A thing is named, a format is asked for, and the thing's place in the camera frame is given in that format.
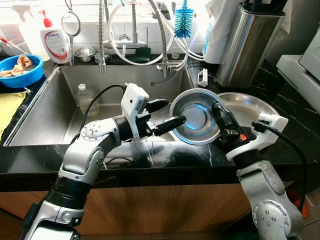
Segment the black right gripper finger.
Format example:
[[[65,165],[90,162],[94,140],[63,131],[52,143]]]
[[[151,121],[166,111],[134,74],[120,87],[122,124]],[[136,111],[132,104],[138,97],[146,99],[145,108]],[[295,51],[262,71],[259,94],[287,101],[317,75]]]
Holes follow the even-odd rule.
[[[213,104],[213,115],[215,123],[217,124],[221,135],[228,135],[229,127],[232,125],[232,121],[228,112],[221,103],[217,102]]]

